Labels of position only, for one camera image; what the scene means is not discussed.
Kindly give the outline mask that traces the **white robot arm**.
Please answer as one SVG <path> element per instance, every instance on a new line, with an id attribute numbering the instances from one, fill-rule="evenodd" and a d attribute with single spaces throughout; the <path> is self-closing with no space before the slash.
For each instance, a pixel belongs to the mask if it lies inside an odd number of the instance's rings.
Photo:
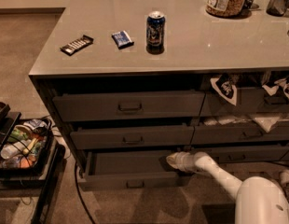
<path id="1" fill-rule="evenodd" d="M 209 174 L 235 202 L 235 224 L 289 224 L 289 202 L 271 180 L 252 176 L 241 181 L 205 152 L 176 152 L 166 162 L 182 172 Z"/>

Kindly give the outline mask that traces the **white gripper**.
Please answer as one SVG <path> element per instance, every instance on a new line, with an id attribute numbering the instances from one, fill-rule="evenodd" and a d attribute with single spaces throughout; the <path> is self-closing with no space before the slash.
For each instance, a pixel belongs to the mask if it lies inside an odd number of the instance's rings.
<path id="1" fill-rule="evenodd" d="M 186 173 L 193 173 L 196 168 L 194 156 L 186 152 L 173 153 L 166 157 L 166 162 L 173 169 Z"/>

